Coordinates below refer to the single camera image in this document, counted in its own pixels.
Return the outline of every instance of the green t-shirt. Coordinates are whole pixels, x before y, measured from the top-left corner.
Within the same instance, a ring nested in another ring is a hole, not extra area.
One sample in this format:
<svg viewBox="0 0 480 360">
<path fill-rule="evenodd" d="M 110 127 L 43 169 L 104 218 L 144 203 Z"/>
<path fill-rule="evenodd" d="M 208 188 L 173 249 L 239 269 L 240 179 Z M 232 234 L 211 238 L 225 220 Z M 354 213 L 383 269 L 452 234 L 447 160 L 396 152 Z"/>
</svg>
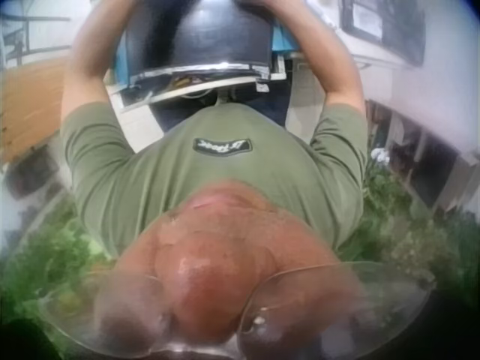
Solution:
<svg viewBox="0 0 480 360">
<path fill-rule="evenodd" d="M 61 129 L 79 215 L 117 257 L 203 185 L 236 179 L 299 216 L 336 248 L 362 215 L 367 122 L 327 106 L 310 145 L 250 107 L 205 108 L 134 154 L 110 105 L 73 111 Z"/>
</svg>

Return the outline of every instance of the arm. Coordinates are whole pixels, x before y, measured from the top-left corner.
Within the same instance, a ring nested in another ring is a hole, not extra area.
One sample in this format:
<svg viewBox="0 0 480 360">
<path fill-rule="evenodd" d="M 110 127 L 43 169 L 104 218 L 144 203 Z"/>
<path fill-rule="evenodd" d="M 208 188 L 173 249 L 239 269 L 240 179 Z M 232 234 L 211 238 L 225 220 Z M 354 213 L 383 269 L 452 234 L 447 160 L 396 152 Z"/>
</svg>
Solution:
<svg viewBox="0 0 480 360">
<path fill-rule="evenodd" d="M 337 35 L 305 0 L 243 0 L 266 6 L 293 33 L 325 90 L 325 104 L 348 104 L 365 114 L 359 71 Z"/>
<path fill-rule="evenodd" d="M 104 76 L 117 43 L 140 0 L 101 0 L 73 43 L 64 80 L 62 121 L 77 107 L 110 100 Z"/>
</svg>

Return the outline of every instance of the t-shirt logo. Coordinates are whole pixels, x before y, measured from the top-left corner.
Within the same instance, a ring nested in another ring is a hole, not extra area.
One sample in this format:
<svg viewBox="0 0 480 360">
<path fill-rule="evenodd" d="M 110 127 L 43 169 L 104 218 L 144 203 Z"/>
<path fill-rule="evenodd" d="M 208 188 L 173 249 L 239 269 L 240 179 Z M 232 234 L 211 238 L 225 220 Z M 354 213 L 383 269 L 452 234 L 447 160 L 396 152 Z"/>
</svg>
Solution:
<svg viewBox="0 0 480 360">
<path fill-rule="evenodd" d="M 193 150 L 213 156 L 230 156 L 241 152 L 251 152 L 252 148 L 250 139 L 238 139 L 225 142 L 207 139 L 193 140 Z"/>
</svg>

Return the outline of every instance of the sleeve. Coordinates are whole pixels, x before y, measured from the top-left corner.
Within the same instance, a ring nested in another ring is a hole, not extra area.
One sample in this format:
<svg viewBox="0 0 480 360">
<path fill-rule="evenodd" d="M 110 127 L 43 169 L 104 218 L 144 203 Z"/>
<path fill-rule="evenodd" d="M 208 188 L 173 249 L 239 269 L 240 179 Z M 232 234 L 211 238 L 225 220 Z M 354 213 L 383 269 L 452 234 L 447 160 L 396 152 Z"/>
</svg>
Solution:
<svg viewBox="0 0 480 360">
<path fill-rule="evenodd" d="M 100 237 L 115 180 L 134 152 L 107 103 L 74 110 L 61 126 L 61 140 L 79 216 L 92 235 Z"/>
<path fill-rule="evenodd" d="M 367 143 L 367 119 L 357 109 L 346 104 L 323 109 L 310 147 L 333 214 L 334 248 L 350 236 L 362 216 Z"/>
</svg>

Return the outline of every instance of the dark pants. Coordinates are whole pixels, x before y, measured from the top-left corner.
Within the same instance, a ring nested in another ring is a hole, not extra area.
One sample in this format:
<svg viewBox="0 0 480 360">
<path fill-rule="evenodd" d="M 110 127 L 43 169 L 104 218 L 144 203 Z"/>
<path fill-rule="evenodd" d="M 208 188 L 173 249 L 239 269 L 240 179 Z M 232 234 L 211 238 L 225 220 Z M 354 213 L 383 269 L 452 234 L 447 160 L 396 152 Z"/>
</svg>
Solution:
<svg viewBox="0 0 480 360">
<path fill-rule="evenodd" d="M 254 83 L 238 85 L 228 91 L 229 102 L 245 104 L 285 128 L 292 88 L 291 76 L 285 81 L 272 82 L 268 87 L 270 92 L 259 93 Z M 197 111 L 211 107 L 216 102 L 217 91 L 213 90 L 198 99 L 179 97 L 153 103 L 150 105 L 150 110 L 163 132 L 166 133 Z"/>
</svg>

